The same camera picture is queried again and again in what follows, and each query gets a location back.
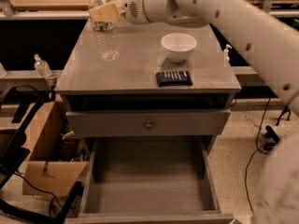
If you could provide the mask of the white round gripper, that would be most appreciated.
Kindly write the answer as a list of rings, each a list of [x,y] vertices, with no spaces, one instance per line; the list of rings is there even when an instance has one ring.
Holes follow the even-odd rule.
[[[144,0],[121,0],[124,9],[124,17],[131,24],[148,24],[149,20],[144,9]],[[119,2],[112,1],[104,5],[90,9],[93,21],[119,22],[121,20],[122,7]]]

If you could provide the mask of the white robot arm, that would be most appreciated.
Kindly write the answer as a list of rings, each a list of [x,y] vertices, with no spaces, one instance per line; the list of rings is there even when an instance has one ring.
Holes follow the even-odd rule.
[[[95,21],[163,21],[216,27],[273,93],[299,114],[299,33],[245,0],[120,0],[91,9]],[[254,209],[254,224],[299,224],[299,133],[268,156]]]

